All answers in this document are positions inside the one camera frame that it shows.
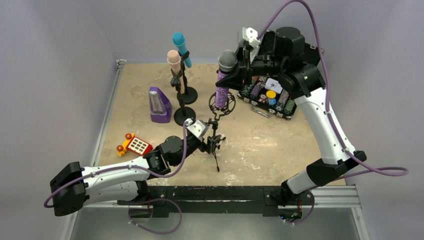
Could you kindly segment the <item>black tripod shock-mount stand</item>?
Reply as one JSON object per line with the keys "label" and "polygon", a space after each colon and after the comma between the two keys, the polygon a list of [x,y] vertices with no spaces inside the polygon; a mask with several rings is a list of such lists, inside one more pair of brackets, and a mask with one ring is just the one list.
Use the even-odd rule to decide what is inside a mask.
{"label": "black tripod shock-mount stand", "polygon": [[[236,98],[231,92],[227,93],[226,104],[222,108],[218,108],[216,106],[215,93],[213,93],[209,97],[208,108],[213,113],[214,117],[209,118],[209,120],[207,121],[207,125],[212,128],[212,136],[208,136],[208,137],[221,137],[221,142],[223,142],[226,139],[226,137],[222,136],[221,134],[217,134],[217,130],[219,128],[219,121],[222,117],[226,117],[229,114],[231,114],[234,111],[235,107],[236,107]],[[214,153],[211,153],[211,155],[215,159],[216,170],[220,172],[220,167],[219,167],[216,151]]]}

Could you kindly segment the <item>black round-base mic stand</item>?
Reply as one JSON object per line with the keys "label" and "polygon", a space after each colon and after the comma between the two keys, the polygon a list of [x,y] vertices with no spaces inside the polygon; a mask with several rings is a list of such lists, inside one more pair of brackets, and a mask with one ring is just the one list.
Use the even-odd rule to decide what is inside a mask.
{"label": "black round-base mic stand", "polygon": [[183,86],[184,86],[184,92],[182,94],[182,100],[186,105],[193,104],[198,99],[198,92],[191,86],[188,86],[188,78],[186,76],[186,68],[188,65],[186,65],[185,60],[189,59],[190,52],[187,51],[186,53],[182,54],[178,51],[178,54],[180,56],[180,67],[181,67],[181,74],[183,78]]}

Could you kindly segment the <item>pink microphone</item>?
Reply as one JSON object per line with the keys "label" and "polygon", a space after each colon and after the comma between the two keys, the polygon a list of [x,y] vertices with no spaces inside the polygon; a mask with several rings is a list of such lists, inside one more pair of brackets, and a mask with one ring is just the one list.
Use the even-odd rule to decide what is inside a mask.
{"label": "pink microphone", "polygon": [[167,62],[170,65],[172,79],[170,81],[172,87],[176,87],[180,83],[180,92],[185,92],[183,81],[183,71],[181,65],[182,58],[177,50],[170,50],[167,53]]}

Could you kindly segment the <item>blue microphone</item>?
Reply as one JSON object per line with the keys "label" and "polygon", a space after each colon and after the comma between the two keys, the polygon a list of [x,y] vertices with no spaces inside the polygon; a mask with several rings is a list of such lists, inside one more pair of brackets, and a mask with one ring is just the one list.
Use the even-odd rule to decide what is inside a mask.
{"label": "blue microphone", "polygon": [[192,61],[189,55],[189,50],[187,48],[186,45],[186,38],[183,35],[182,32],[174,32],[172,35],[172,42],[173,44],[177,47],[178,52],[184,56],[186,55],[186,53],[188,53],[188,55],[186,56],[186,58],[184,59],[184,64],[187,68],[191,68],[192,67]]}

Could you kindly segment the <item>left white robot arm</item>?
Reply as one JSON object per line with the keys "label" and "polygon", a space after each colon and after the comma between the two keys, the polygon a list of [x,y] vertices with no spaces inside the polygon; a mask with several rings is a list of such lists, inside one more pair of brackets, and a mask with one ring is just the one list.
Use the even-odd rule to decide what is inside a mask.
{"label": "left white robot arm", "polygon": [[126,162],[86,167],[78,161],[67,164],[50,181],[51,194],[44,207],[62,217],[105,201],[146,201],[147,180],[175,176],[196,150],[215,155],[225,140],[220,134],[208,136],[206,141],[188,131],[184,134],[184,138],[170,136],[145,155]]}

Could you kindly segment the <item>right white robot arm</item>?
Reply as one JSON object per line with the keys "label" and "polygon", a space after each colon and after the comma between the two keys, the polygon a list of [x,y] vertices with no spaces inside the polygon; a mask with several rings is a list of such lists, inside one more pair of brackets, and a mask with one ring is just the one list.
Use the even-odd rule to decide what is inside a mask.
{"label": "right white robot arm", "polygon": [[321,157],[281,184],[277,196],[281,202],[325,186],[367,158],[349,142],[333,114],[330,86],[318,69],[324,62],[323,53],[318,45],[306,43],[295,27],[267,31],[264,37],[244,27],[238,36],[238,49],[218,58],[219,68],[225,72],[216,82],[218,88],[242,90],[256,76],[277,80],[303,112],[317,141]]}

